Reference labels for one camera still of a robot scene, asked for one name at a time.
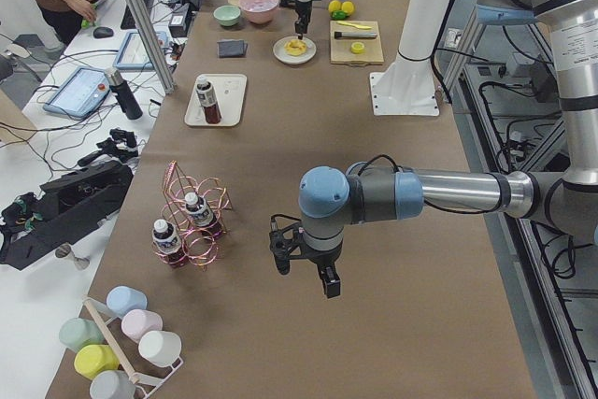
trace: sauce bottle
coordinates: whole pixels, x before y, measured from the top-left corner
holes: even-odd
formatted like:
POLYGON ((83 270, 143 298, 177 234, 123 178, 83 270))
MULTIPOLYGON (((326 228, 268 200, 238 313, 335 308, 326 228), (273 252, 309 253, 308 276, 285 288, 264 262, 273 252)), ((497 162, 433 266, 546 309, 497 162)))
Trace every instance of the sauce bottle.
POLYGON ((206 122, 210 124, 220 123, 222 120, 221 111, 218 108, 214 86, 207 80, 205 75, 200 75, 197 79, 197 97, 199 104, 204 109, 206 122))
POLYGON ((183 241, 177 233, 175 226, 166 220, 156 220, 153 223, 153 243, 173 268, 179 268, 186 264, 189 259, 183 249, 183 241))
POLYGON ((202 234, 213 237, 214 240, 222 235, 222 225, 214 214, 207 201, 195 192, 185 195, 185 208, 187 214, 197 228, 203 228, 202 234))

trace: keyboard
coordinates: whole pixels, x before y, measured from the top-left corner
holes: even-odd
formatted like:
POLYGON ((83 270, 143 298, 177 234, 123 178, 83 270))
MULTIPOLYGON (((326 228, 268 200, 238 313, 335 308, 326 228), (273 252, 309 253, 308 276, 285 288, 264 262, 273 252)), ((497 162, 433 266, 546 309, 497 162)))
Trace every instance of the keyboard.
MULTIPOLYGON (((144 4, 146 4, 148 12, 151 12, 153 1, 154 0, 143 0, 144 4)), ((132 28, 136 28, 135 19, 133 18, 133 14, 131 14, 131 9, 127 7, 124 10, 124 16, 122 16, 121 30, 130 30, 132 28)))

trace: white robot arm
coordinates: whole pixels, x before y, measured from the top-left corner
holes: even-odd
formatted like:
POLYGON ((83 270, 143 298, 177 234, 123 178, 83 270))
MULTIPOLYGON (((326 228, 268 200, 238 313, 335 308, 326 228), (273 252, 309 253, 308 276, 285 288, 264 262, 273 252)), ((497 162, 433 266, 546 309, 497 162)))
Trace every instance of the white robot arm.
POLYGON ((424 205, 463 213, 504 212, 598 243, 598 0, 478 0, 485 23, 541 21, 550 30, 571 164, 564 173, 471 174, 391 169, 372 160, 345 173, 316 167, 301 180, 301 219, 278 228, 270 249, 278 271, 309 259, 327 297, 340 294, 335 271, 347 224, 418 216, 424 205))

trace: tray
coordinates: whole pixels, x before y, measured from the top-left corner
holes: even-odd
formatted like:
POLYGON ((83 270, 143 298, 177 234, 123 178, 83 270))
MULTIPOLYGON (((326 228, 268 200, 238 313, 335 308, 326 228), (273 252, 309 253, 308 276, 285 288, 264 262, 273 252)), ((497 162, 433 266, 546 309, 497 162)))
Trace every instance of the tray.
POLYGON ((230 127, 241 121, 241 112, 245 99, 247 77, 243 74, 202 74, 214 86, 218 108, 221 111, 220 123, 207 123, 204 110, 199 104, 195 89, 192 90, 191 99, 185 113, 185 124, 188 126, 215 126, 230 127))

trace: hand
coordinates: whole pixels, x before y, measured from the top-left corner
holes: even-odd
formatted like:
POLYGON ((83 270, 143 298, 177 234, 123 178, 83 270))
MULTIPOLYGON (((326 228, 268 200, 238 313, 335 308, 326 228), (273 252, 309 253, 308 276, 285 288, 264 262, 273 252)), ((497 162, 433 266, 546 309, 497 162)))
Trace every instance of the hand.
POLYGON ((78 14, 83 16, 83 19, 89 22, 95 22, 95 9, 93 5, 87 0, 66 0, 66 4, 78 14))

